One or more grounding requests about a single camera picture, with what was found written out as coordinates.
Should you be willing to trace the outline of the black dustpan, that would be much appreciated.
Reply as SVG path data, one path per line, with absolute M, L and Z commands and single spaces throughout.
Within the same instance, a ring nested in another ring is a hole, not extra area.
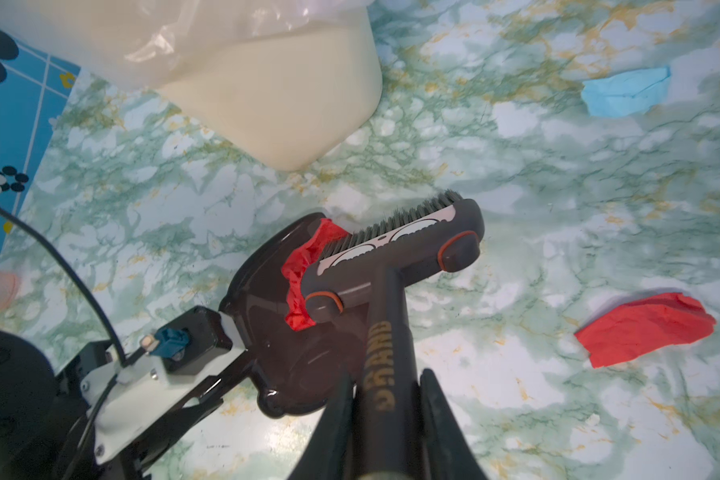
M 288 256 L 307 243 L 326 216 L 311 213 L 259 247 L 234 275 L 219 309 L 235 321 L 246 352 L 222 372 L 234 385 L 249 377 L 260 410 L 270 418 L 305 415 L 323 407 L 345 373 L 357 380 L 368 329 L 366 305 L 334 323 L 294 331 L 286 323 Z

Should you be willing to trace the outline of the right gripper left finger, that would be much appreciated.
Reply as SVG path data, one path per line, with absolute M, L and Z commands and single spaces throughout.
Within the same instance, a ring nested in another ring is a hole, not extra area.
M 352 427 L 353 381 L 344 373 L 289 480 L 339 480 L 345 474 L 346 449 Z

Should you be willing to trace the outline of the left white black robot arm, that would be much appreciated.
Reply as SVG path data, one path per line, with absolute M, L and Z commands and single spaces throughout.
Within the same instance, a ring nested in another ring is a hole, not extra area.
M 0 331 L 0 479 L 145 479 L 252 362 L 232 315 L 197 306 L 126 351 L 107 337 L 61 371 Z

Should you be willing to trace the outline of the black pink hand brush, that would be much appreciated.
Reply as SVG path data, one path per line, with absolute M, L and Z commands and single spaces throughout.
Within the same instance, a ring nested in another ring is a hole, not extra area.
M 447 190 L 329 243 L 301 284 L 318 323 L 368 307 L 362 370 L 353 381 L 343 479 L 429 479 L 419 382 L 405 290 L 454 273 L 480 255 L 485 225 L 476 201 Z

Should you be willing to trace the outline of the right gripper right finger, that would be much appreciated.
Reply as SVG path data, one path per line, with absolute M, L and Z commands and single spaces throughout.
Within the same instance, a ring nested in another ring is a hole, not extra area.
M 419 392 L 428 478 L 486 480 L 431 369 L 423 370 Z

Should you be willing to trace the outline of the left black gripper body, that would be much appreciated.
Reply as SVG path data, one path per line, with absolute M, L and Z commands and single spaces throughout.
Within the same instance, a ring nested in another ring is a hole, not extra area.
M 148 479 L 153 464 L 217 410 L 253 364 L 250 353 L 226 353 L 184 376 L 143 356 L 126 369 L 110 363 L 91 371 L 79 382 L 85 409 L 53 477 Z

